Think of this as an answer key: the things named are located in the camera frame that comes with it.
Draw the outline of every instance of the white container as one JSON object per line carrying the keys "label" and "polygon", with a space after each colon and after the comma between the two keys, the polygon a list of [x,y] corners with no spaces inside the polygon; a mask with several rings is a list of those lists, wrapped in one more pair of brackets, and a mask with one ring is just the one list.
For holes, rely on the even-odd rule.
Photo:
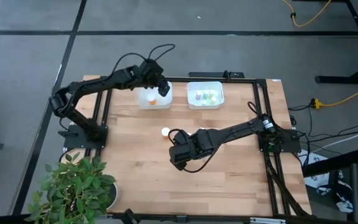
{"label": "white container", "polygon": [[[162,97],[158,93],[158,88],[136,88],[136,103],[142,110],[161,110],[161,109],[169,109],[172,105],[172,84],[168,82],[170,87],[167,95]],[[150,105],[147,96],[154,95],[155,96],[155,104]]]}
{"label": "white container", "polygon": [[[214,91],[214,97],[216,97],[216,102],[214,105],[211,105],[211,99],[206,99],[206,105],[202,105],[201,102],[204,100],[201,97],[200,100],[196,99],[196,92],[202,91],[201,96],[203,96],[204,91]],[[218,109],[224,103],[223,96],[223,86],[221,82],[189,82],[187,83],[187,101],[189,103],[189,108],[192,110],[208,110],[208,109]]]}

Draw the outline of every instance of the wooden tabletop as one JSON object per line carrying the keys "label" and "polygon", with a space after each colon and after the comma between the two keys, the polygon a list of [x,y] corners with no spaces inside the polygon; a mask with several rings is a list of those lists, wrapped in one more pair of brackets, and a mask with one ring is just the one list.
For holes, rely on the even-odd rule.
{"label": "wooden tabletop", "polygon": [[[96,75],[84,79],[98,78]],[[180,128],[194,133],[198,128],[226,128],[255,117],[247,106],[254,102],[251,84],[223,83],[225,102],[218,110],[190,110],[187,83],[172,83],[173,103],[168,110],[140,110],[135,91],[113,90],[109,109],[109,133],[101,160],[108,162],[105,174],[117,180],[119,198],[108,211],[134,213],[271,216],[269,188],[256,135],[223,144],[211,162],[199,173],[180,172],[169,161],[171,143],[161,129]],[[267,80],[273,118],[283,128],[290,119],[280,80]],[[265,111],[262,90],[259,90]],[[103,95],[99,122],[103,110]],[[91,117],[96,94],[82,97],[77,109]],[[83,149],[75,149],[75,154]],[[191,161],[189,170],[199,168],[206,158]],[[311,213],[299,161],[281,154],[285,183],[296,201]],[[276,186],[280,213],[282,200]]]}

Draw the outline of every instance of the potted plant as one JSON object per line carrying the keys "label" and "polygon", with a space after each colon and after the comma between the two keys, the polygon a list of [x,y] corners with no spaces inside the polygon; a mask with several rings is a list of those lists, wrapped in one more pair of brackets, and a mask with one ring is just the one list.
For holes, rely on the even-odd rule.
{"label": "potted plant", "polygon": [[66,154],[68,162],[59,162],[56,170],[45,165],[48,175],[41,179],[40,191],[32,193],[34,202],[29,204],[30,217],[26,221],[94,223],[95,217],[107,213],[117,199],[114,177],[102,174],[106,162],[100,162],[99,157],[84,157],[73,163],[79,155]]}

